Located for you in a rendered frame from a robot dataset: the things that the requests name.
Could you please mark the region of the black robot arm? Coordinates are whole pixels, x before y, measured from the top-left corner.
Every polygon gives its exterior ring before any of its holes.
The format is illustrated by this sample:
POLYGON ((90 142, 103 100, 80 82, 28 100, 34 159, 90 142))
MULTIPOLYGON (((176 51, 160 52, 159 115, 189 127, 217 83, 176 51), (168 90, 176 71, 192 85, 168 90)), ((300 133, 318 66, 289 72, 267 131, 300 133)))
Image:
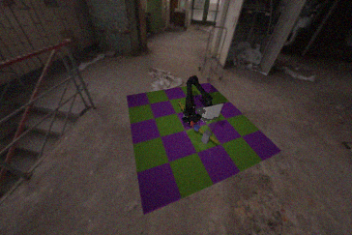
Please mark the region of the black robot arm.
MULTIPOLYGON (((194 104, 194 99, 192 97, 192 85, 195 85, 195 87, 202 94, 201 98, 205 102, 206 106, 213 105, 212 104, 212 99, 213 99, 212 96, 208 92, 205 92, 203 87, 198 82, 197 76, 196 75, 191 76, 187 82, 187 97, 186 97, 186 105, 185 105, 185 109, 184 109, 185 116, 189 116, 190 114, 195 112, 196 105, 194 104)), ((191 119, 193 120, 194 123, 196 123, 200 120, 200 116, 196 116, 196 114, 194 114, 191 116, 191 119)))

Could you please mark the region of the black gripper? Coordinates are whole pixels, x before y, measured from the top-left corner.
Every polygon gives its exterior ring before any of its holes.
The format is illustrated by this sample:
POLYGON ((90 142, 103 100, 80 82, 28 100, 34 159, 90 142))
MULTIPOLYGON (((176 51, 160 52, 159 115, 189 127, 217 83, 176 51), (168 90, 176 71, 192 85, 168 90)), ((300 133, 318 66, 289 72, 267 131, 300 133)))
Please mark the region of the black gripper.
MULTIPOLYGON (((196 114, 196 113, 194 112, 194 113, 190 114, 189 118, 183 117, 182 120, 184 121, 184 123, 189 123, 189 125, 191 125, 191 116, 194 114, 196 114)), ((196 114, 196 116, 200 116, 200 119, 202 118, 202 116, 199 113, 196 114)))

